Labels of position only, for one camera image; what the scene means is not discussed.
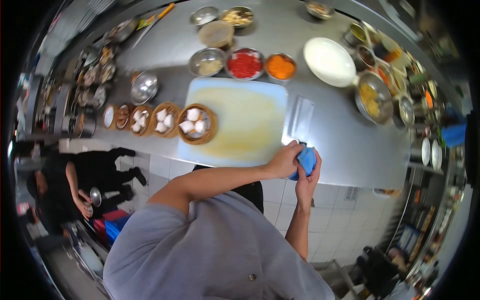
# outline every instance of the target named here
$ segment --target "cutting board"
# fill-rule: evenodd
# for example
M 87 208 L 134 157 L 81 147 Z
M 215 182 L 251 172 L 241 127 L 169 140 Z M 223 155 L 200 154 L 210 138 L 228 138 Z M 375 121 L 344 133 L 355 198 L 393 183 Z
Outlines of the cutting board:
M 277 84 L 228 78 L 196 78 L 185 106 L 200 103 L 218 118 L 218 131 L 207 144 L 179 139 L 181 159 L 214 167 L 249 167 L 268 162 L 281 148 L 287 90 Z

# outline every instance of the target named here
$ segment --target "knife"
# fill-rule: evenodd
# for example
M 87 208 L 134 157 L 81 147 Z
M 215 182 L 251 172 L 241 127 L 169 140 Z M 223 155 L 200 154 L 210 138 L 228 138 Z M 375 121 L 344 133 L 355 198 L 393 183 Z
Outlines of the knife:
M 152 27 L 158 22 L 158 20 L 160 20 L 161 18 L 163 18 L 169 11 L 171 11 L 173 8 L 175 7 L 175 3 L 170 3 L 170 5 L 164 10 L 162 11 L 161 14 L 159 14 L 155 20 L 153 20 L 153 22 L 147 27 L 145 28 L 145 30 L 142 32 L 142 34 L 138 37 L 137 41 L 135 42 L 135 44 L 132 46 L 132 49 L 135 48 L 135 46 L 140 42 L 140 40 L 147 34 L 147 32 L 152 29 Z

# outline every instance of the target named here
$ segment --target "orange knife handle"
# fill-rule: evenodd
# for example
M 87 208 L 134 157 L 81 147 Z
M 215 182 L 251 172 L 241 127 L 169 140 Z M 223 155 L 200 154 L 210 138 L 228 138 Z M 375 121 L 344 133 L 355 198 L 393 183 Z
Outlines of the orange knife handle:
M 160 20 L 161 18 L 163 18 L 169 11 L 171 11 L 173 8 L 175 7 L 175 3 L 170 3 L 170 5 L 165 8 L 164 11 L 162 11 L 161 14 L 158 15 L 158 19 Z

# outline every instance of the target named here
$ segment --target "shredded carrot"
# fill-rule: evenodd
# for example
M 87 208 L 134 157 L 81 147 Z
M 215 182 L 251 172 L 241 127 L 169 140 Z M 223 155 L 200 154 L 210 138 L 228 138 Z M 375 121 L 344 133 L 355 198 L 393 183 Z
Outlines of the shredded carrot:
M 285 80 L 295 72 L 295 66 L 281 55 L 274 55 L 266 64 L 267 71 L 276 79 Z

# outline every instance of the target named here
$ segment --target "ventilation grate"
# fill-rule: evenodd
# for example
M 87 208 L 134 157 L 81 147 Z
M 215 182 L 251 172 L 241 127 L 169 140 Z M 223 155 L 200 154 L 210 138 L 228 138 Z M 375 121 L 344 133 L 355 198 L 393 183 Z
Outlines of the ventilation grate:
M 348 187 L 343 200 L 356 201 L 359 195 L 360 188 Z

